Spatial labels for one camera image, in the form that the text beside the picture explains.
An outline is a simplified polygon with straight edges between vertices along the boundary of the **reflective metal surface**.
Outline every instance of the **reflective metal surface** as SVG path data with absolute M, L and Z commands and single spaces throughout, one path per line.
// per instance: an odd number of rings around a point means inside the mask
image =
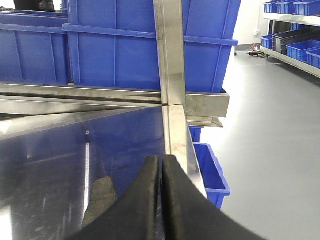
M 187 115 L 224 118 L 229 100 L 227 93 L 187 92 Z M 0 114 L 60 114 L 161 106 L 161 93 L 139 89 L 0 83 L 0 103 Z
M 161 99 L 186 110 L 185 53 L 181 0 L 153 0 Z
M 290 64 L 298 69 L 301 69 L 309 74 L 312 74 L 312 75 L 320 78 L 320 69 L 319 68 L 311 66 L 305 62 L 298 61 L 294 58 L 288 57 L 287 55 L 283 55 L 281 53 L 278 53 L 278 52 L 273 51 L 271 49 L 265 48 L 263 46 L 260 47 L 260 50 L 269 56 L 272 56 L 276 59 L 279 59 L 287 64 Z
M 47 115 L 88 111 L 159 107 L 161 104 L 60 99 L 24 96 L 0 96 L 0 114 Z
M 83 87 L 83 86 L 43 86 L 27 84 L 0 83 L 0 93 L 15 94 L 22 97 L 41 96 L 54 98 L 87 99 L 87 100 L 124 100 L 143 101 L 148 103 L 161 103 L 161 93 L 153 90 L 123 89 L 106 87 Z
M 188 117 L 219 117 L 227 116 L 230 96 L 227 93 L 189 92 L 186 96 Z
M 176 156 L 193 184 L 207 197 L 183 106 L 164 106 L 162 109 L 165 153 Z
M 305 24 L 311 26 L 320 27 L 320 17 L 319 16 L 303 16 L 303 15 L 288 15 L 288 14 L 278 14 L 278 13 L 264 13 L 263 17 L 265 19 L 294 23 L 294 24 Z
M 223 128 L 224 126 L 217 117 L 200 117 L 200 116 L 188 116 L 187 121 L 189 126 L 199 127 L 214 127 Z
M 165 154 L 162 108 L 29 116 L 0 122 L 1 239 L 79 231 L 94 181 L 119 198 L 147 155 Z

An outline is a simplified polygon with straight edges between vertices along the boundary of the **epoxy floor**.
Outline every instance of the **epoxy floor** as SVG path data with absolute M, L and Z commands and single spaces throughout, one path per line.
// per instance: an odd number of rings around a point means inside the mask
M 269 240 L 319 240 L 320 79 L 238 52 L 224 89 L 224 128 L 201 135 L 231 187 L 222 211 Z

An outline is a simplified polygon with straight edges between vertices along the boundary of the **white wall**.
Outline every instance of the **white wall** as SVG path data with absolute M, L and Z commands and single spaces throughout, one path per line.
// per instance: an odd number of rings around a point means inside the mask
M 14 9 L 14 0 L 0 0 L 0 7 L 5 7 L 6 9 Z
M 260 43 L 260 37 L 268 34 L 269 21 L 264 19 L 263 3 L 270 0 L 242 0 L 233 38 L 239 45 Z

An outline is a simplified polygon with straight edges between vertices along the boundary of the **blue plastic bin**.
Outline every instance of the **blue plastic bin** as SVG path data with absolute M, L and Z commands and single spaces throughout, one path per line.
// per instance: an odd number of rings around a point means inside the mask
M 284 0 L 277 2 L 278 14 L 294 14 L 295 13 L 295 5 L 294 2 L 296 0 Z
M 306 52 L 307 63 L 320 69 L 320 49 L 311 50 Z
M 296 31 L 296 30 L 304 29 L 304 28 L 308 28 L 308 27 L 310 27 L 310 26 L 309 25 L 299 24 L 299 23 L 291 23 L 290 31 Z
M 64 24 L 78 86 L 160 90 L 156 34 Z M 186 90 L 220 93 L 238 41 L 184 37 Z
M 225 196 L 229 196 L 231 193 L 221 165 L 210 145 L 204 143 L 194 143 L 193 145 L 208 199 L 221 209 Z
M 68 0 L 61 0 L 61 12 L 62 13 L 68 13 L 68 5 L 69 5 L 69 2 Z
M 182 0 L 185 36 L 232 39 L 241 0 Z M 72 25 L 155 33 L 153 0 L 69 0 Z
M 201 139 L 202 126 L 190 126 L 190 133 L 194 143 L 199 143 Z
M 320 0 L 303 0 L 294 3 L 295 14 L 312 16 L 320 14 Z
M 261 37 L 261 45 L 267 49 L 273 49 L 272 34 Z
M 0 14 L 0 79 L 68 84 L 66 18 Z
M 274 1 L 265 2 L 263 4 L 264 12 L 269 14 L 276 14 L 278 12 L 278 7 L 276 3 L 279 3 L 282 1 L 284 0 L 274 0 Z
M 62 12 L 50 12 L 50 11 L 31 11 L 31 10 L 24 10 L 24 11 L 4 11 L 1 14 L 27 14 L 32 16 L 40 16 L 40 17 L 51 17 L 51 18 L 68 18 L 67 13 Z
M 307 52 L 315 49 L 320 49 L 320 41 L 309 40 L 302 41 L 286 46 L 287 55 L 290 58 L 297 59 L 301 62 L 307 61 Z

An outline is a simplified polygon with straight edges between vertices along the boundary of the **metal bar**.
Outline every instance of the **metal bar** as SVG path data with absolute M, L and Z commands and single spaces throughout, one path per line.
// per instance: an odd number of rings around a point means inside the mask
M 271 49 L 265 48 L 263 46 L 260 47 L 260 50 L 269 56 L 272 56 L 276 59 L 279 59 L 287 64 L 290 64 L 298 69 L 301 69 L 309 74 L 312 74 L 312 75 L 320 78 L 320 69 L 319 68 L 311 66 L 305 62 L 298 61 L 294 58 L 288 57 L 287 55 L 283 55 L 281 53 L 278 53 L 278 52 L 273 51 Z
M 0 114 L 50 115 L 116 109 L 161 107 L 161 104 L 44 97 L 0 96 Z
M 152 90 L 141 89 L 117 89 L 117 88 L 92 88 L 75 86 L 41 86 L 25 84 L 0 83 L 0 100 L 3 96 L 32 97 L 54 99 L 55 102 L 64 102 L 64 99 L 90 101 L 92 105 L 106 101 L 125 103 L 161 104 L 161 93 Z M 188 116 L 219 117 L 227 115 L 230 96 L 227 93 L 197 93 L 187 92 L 186 111 Z
M 186 110 L 185 57 L 181 0 L 153 0 L 161 99 Z
M 52 98 L 91 98 L 126 101 L 147 101 L 161 103 L 161 93 L 152 90 L 84 87 L 84 86 L 43 86 L 28 84 L 0 83 L 0 95 L 39 95 Z
M 263 17 L 269 20 L 275 20 L 279 22 L 304 24 L 320 27 L 320 17 L 318 16 L 303 16 L 303 15 L 288 15 L 278 13 L 264 13 Z
M 162 114 L 165 153 L 176 156 L 182 169 L 193 184 L 207 197 L 183 106 L 163 106 Z
M 214 127 L 223 128 L 224 126 L 217 117 L 201 117 L 201 116 L 188 116 L 187 117 L 189 126 L 199 127 Z

